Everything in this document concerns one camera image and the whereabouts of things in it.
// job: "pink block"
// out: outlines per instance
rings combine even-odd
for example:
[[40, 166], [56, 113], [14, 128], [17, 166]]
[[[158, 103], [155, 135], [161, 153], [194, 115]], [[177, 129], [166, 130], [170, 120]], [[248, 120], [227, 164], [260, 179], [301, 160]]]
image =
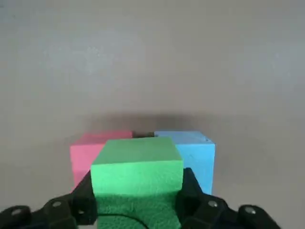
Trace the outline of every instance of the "pink block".
[[132, 138], [132, 131], [107, 131], [84, 134], [70, 146], [70, 158], [76, 187], [89, 172], [91, 164], [110, 139]]

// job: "blue foam block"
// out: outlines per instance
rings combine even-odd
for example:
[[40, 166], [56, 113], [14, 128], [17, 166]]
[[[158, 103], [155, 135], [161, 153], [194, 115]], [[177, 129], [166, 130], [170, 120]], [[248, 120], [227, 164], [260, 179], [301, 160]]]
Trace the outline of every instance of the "blue foam block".
[[215, 143], [199, 131], [155, 131], [157, 136], [171, 137], [183, 159], [190, 167], [206, 194], [212, 193]]

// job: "gray surface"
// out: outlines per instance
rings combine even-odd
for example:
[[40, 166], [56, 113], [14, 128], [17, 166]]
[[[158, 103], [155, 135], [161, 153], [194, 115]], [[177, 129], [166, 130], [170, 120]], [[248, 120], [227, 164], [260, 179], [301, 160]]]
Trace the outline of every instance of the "gray surface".
[[72, 186], [69, 144], [199, 129], [215, 195], [304, 223], [305, 2], [0, 0], [0, 206]]

